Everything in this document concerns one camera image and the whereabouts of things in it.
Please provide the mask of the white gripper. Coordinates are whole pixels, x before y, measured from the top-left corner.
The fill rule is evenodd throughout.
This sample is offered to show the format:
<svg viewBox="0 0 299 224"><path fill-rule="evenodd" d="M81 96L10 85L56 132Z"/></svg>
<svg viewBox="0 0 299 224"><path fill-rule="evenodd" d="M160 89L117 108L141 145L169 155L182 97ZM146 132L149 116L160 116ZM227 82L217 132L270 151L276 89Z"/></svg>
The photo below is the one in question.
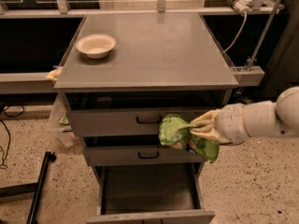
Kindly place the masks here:
<svg viewBox="0 0 299 224"><path fill-rule="evenodd" d="M226 105L220 110L210 110L191 121L191 134L201 138L226 144L229 141L239 143L246 141L249 135L244 124L244 105Z"/></svg>

